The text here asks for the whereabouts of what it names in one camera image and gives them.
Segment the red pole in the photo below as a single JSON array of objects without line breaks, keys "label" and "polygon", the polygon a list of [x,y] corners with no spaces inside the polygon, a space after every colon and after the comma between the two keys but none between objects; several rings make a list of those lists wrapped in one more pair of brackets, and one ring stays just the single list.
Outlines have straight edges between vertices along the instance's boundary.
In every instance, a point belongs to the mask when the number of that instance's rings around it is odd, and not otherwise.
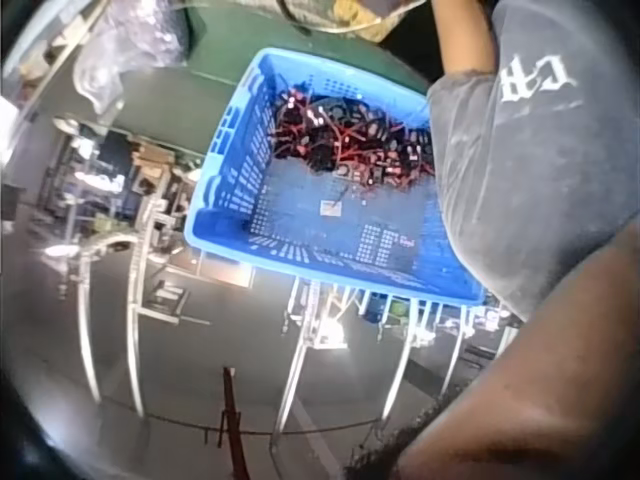
[{"label": "red pole", "polygon": [[235,480],[250,480],[242,449],[242,438],[240,437],[240,414],[236,410],[236,399],[233,394],[233,373],[229,367],[222,369],[222,378],[224,381],[224,415],[227,417],[233,478]]}]

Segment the green table surface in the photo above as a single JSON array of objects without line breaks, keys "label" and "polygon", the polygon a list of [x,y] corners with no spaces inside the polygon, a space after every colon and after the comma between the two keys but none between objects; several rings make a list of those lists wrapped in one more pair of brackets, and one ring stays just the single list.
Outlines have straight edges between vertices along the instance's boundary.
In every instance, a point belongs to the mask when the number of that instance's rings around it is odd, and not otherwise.
[{"label": "green table surface", "polygon": [[[205,152],[235,86],[255,54],[281,47],[330,58],[426,92],[427,82],[375,44],[357,37],[305,36],[285,20],[223,1],[187,10],[194,46],[187,65],[122,75],[125,108],[115,126],[196,152]],[[75,92],[72,63],[52,82],[41,109],[94,120],[88,100]]]}]

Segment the white print on shirt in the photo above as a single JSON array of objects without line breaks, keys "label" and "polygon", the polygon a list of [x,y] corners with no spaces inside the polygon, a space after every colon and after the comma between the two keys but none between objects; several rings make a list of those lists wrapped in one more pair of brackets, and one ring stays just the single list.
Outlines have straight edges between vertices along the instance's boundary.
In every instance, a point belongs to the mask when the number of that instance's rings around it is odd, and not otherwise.
[{"label": "white print on shirt", "polygon": [[[548,67],[551,72],[545,77]],[[556,91],[564,85],[578,86],[578,82],[569,77],[567,68],[560,55],[547,55],[536,62],[533,73],[524,72],[520,56],[514,55],[508,67],[500,71],[502,102],[517,102],[528,99],[538,91]]]}]

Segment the blue plastic basket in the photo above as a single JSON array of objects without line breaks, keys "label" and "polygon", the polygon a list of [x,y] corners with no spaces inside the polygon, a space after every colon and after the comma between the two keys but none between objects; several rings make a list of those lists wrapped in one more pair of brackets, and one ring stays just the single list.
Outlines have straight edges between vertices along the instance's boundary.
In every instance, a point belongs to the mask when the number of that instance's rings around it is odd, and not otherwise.
[{"label": "blue plastic basket", "polygon": [[[262,50],[213,137],[189,208],[187,241],[303,278],[454,305],[481,303],[482,287],[447,240],[432,178],[407,192],[380,187],[363,197],[330,173],[272,159],[268,132],[276,94],[302,83],[314,94],[362,99],[409,127],[428,127],[422,94],[323,58]],[[339,215],[321,214],[323,202]]]}]

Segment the person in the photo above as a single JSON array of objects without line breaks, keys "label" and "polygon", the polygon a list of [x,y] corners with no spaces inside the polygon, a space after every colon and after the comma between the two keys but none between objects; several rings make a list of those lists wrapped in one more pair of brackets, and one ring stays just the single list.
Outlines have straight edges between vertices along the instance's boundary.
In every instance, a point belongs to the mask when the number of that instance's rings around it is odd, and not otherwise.
[{"label": "person", "polygon": [[345,477],[638,478],[638,4],[502,0],[490,24],[479,0],[431,3],[445,226],[526,324],[451,405]]}]

